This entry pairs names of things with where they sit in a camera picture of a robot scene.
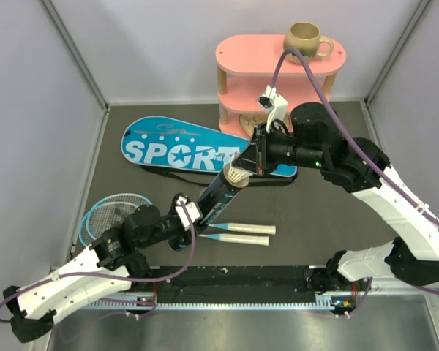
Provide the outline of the white feather shuttlecock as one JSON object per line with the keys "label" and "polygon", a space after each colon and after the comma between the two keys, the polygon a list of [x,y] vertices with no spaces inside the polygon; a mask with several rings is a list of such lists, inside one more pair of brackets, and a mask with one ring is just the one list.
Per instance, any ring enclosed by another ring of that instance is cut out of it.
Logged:
{"label": "white feather shuttlecock", "polygon": [[246,170],[232,166],[232,164],[227,164],[224,167],[223,174],[226,181],[236,188],[244,188],[249,184],[249,178],[252,175]]}

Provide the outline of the black shuttlecock tube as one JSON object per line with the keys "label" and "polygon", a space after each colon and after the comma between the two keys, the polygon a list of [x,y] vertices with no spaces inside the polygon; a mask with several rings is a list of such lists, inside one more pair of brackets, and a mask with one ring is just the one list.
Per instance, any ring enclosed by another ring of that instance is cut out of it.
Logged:
{"label": "black shuttlecock tube", "polygon": [[195,201],[203,214],[200,223],[196,225],[195,238],[223,212],[232,199],[243,189],[231,186],[223,174],[224,168],[215,176],[214,180],[203,190],[199,199]]}

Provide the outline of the blue sport racket bag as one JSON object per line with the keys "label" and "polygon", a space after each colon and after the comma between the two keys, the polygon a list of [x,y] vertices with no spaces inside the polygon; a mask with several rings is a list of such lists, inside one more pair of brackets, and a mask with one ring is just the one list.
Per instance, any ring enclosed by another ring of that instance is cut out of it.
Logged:
{"label": "blue sport racket bag", "polygon": [[248,142],[242,137],[178,119],[147,116],[126,128],[121,152],[136,165],[218,173]]}

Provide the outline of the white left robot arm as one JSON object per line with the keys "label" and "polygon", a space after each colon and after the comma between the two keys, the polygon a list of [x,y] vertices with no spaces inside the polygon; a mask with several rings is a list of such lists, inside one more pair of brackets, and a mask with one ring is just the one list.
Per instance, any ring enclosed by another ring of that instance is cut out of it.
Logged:
{"label": "white left robot arm", "polygon": [[212,204],[204,197],[194,202],[177,194],[166,215],[151,203],[135,207],[104,203],[90,214],[94,241],[68,263],[44,279],[25,287],[8,287],[3,305],[16,339],[35,341],[73,312],[112,293],[143,290],[150,283],[171,280],[183,273],[155,277],[143,250],[168,241],[178,251],[196,245],[196,236],[211,221]]}

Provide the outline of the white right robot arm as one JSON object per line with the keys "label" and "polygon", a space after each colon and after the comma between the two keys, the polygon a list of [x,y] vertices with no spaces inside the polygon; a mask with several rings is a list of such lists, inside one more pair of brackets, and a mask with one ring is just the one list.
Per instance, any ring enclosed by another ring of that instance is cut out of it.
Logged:
{"label": "white right robot arm", "polygon": [[371,140],[347,141],[341,123],[318,102],[295,107],[292,132],[257,126],[248,146],[233,159],[235,168],[266,176],[280,165],[314,168],[325,181],[372,208],[396,233],[382,246],[342,250],[327,263],[324,285],[341,290],[362,278],[393,276],[423,287],[439,282],[439,221],[415,200],[389,158]]}

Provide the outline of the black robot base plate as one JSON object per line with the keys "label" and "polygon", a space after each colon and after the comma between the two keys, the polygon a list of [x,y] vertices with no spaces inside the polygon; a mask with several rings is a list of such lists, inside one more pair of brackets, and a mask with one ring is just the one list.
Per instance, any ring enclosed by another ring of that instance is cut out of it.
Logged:
{"label": "black robot base plate", "polygon": [[156,284],[161,303],[312,303],[331,285],[322,268],[307,266],[191,266]]}

